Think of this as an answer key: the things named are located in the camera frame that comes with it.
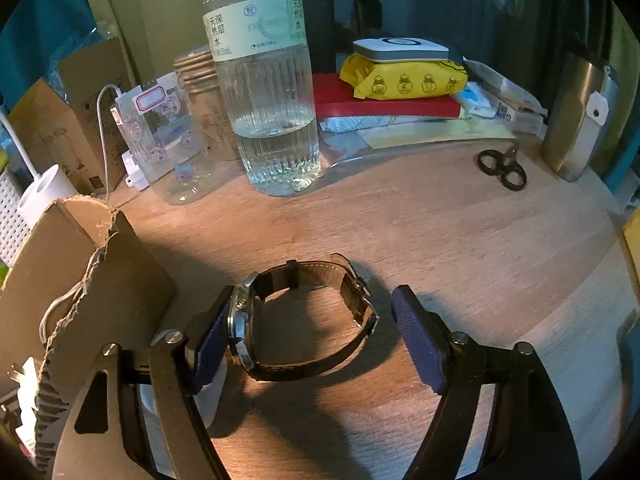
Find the yellow wet wipes pack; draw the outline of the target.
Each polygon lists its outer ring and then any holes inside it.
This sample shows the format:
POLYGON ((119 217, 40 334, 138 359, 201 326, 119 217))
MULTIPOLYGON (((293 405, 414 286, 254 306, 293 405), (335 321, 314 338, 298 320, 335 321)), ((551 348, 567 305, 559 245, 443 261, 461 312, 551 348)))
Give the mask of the yellow wet wipes pack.
POLYGON ((343 63, 340 79, 356 99, 393 101, 449 96, 463 90, 469 76, 449 60, 378 63, 354 53, 343 63))

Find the white desk lamp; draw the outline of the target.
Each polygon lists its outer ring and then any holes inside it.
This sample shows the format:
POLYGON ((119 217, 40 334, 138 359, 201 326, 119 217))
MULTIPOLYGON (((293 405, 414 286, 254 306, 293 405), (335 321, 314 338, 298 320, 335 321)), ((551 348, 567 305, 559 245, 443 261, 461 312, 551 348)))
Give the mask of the white desk lamp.
POLYGON ((0 116, 3 127, 9 133, 21 159, 32 175, 32 184, 26 188, 17 205, 18 213, 29 229, 32 229, 52 203, 72 197, 77 194, 77 191, 58 165, 53 165, 40 174, 30 160, 6 114, 1 112, 0 116))

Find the clear plastic sticker cup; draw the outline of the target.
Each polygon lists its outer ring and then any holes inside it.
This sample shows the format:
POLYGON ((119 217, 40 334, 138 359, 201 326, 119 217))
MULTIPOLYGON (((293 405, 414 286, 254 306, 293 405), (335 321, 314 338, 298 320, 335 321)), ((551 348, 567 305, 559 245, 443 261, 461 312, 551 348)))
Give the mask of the clear plastic sticker cup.
POLYGON ((206 138, 175 73, 118 96, 114 122, 154 193, 169 205, 196 202, 241 173, 226 142, 206 138))

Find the black strap wristwatch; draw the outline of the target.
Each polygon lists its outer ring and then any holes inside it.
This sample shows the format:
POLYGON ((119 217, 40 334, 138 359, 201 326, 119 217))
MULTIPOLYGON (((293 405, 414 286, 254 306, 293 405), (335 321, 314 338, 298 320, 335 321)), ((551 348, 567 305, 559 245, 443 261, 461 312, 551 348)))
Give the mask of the black strap wristwatch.
POLYGON ((292 259, 235 285, 227 314, 230 352, 258 382, 295 382, 345 362, 379 320, 369 287, 348 258, 334 252, 326 260, 292 259), (348 341, 326 354, 322 344, 335 327, 320 320, 322 307, 356 325, 348 341))

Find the brown cardboard carton behind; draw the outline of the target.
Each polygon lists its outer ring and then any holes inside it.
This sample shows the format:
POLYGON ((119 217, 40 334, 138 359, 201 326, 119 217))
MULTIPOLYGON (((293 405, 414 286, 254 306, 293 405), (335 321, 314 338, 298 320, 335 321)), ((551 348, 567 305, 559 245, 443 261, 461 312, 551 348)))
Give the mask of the brown cardboard carton behind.
POLYGON ((61 98, 37 80, 9 114, 9 122, 35 168, 58 165, 81 194, 102 194, 104 167, 96 120, 96 96, 106 84, 131 89, 117 38, 92 44, 58 62, 66 93, 61 98))

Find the glass jar with ridges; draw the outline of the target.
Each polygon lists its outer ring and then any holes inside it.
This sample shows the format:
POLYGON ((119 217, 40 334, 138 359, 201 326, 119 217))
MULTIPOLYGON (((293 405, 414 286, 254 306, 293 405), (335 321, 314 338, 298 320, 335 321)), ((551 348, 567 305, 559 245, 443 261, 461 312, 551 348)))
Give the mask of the glass jar with ridges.
POLYGON ((236 135, 220 90, 209 47, 199 47, 174 59, 180 88, 189 100, 191 114, 213 155, 226 162, 240 159, 236 135))

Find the clear water bottle green cap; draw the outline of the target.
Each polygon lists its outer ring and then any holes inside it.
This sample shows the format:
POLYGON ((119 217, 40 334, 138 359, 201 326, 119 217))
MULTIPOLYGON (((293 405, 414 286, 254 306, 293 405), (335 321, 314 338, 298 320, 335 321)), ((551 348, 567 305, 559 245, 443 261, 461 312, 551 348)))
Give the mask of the clear water bottle green cap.
POLYGON ((202 0, 203 24, 253 188, 290 196, 321 170, 303 0, 202 0))

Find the white plug adapter in box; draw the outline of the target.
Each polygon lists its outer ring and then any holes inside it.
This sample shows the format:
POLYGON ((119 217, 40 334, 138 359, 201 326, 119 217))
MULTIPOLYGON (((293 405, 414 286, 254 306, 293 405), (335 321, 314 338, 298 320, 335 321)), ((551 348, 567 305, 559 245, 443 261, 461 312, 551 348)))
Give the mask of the white plug adapter in box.
POLYGON ((22 449, 27 457, 35 460, 37 408, 36 395, 38 390, 38 372, 41 362, 30 356, 21 366, 13 365, 8 371, 12 382, 17 383, 17 405, 20 409, 15 433, 20 440, 22 449))

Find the steel thermos tumbler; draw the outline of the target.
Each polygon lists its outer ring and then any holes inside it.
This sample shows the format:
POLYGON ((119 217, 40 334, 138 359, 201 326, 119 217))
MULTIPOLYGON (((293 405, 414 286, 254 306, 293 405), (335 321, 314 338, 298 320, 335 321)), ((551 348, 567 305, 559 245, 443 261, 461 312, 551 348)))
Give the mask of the steel thermos tumbler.
POLYGON ((560 178, 576 181, 588 167, 618 99, 614 68, 598 58, 568 52, 552 106, 541 157, 560 178))

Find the yellow tissue box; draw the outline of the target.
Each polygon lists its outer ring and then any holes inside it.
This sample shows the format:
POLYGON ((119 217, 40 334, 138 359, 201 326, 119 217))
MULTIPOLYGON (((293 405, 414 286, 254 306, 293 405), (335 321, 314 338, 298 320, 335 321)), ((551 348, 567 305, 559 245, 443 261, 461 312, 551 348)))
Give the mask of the yellow tissue box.
POLYGON ((635 266, 640 262, 640 208, 637 208, 627 220, 623 234, 635 266))

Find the white earbuds case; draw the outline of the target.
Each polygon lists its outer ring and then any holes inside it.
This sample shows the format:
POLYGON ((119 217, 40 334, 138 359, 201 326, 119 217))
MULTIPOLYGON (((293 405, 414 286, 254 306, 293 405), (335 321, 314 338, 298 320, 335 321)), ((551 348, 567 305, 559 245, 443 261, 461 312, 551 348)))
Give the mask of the white earbuds case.
POLYGON ((194 402, 198 408, 198 414, 200 414, 203 425, 206 429, 213 425, 222 390, 224 390, 227 372, 228 364, 224 361, 218 366, 218 370, 216 371, 213 380, 201 388, 201 391, 194 396, 194 402))

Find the white flat device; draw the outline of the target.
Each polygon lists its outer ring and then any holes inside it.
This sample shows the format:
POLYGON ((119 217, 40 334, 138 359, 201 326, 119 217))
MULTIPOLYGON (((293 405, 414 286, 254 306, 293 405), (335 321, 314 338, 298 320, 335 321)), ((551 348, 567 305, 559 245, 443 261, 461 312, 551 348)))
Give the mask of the white flat device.
POLYGON ((436 42, 412 37, 358 39, 354 52, 374 62, 440 61, 449 58, 449 49, 436 42))

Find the white perforated basket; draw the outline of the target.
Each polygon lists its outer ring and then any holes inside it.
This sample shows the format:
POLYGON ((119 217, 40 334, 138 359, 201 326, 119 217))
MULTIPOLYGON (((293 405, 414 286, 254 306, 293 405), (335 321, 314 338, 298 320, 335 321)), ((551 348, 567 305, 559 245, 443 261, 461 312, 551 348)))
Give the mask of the white perforated basket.
POLYGON ((17 180, 6 167, 2 170, 0 178, 0 257, 6 266, 13 266, 30 232, 28 225, 18 213, 20 199, 17 180))

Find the brown cardboard box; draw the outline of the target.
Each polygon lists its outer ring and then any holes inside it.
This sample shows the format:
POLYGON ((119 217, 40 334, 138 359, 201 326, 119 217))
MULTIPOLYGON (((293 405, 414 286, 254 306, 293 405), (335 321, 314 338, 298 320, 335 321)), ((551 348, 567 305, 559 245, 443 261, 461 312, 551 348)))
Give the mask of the brown cardboard box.
POLYGON ((12 365, 40 364, 35 464, 52 474, 68 412, 111 342, 146 348, 176 285, 126 216, 74 196, 42 214, 1 287, 1 390, 12 365))

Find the black handled scissors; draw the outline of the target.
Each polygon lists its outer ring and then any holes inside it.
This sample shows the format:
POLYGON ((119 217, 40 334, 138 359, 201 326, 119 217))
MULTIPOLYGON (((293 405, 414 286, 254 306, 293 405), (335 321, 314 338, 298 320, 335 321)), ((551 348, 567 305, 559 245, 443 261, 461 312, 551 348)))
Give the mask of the black handled scissors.
POLYGON ((478 169, 489 177, 497 178, 504 188, 521 192, 527 185, 527 174, 518 162, 518 142, 512 143, 504 152, 497 150, 480 151, 476 157, 478 169))

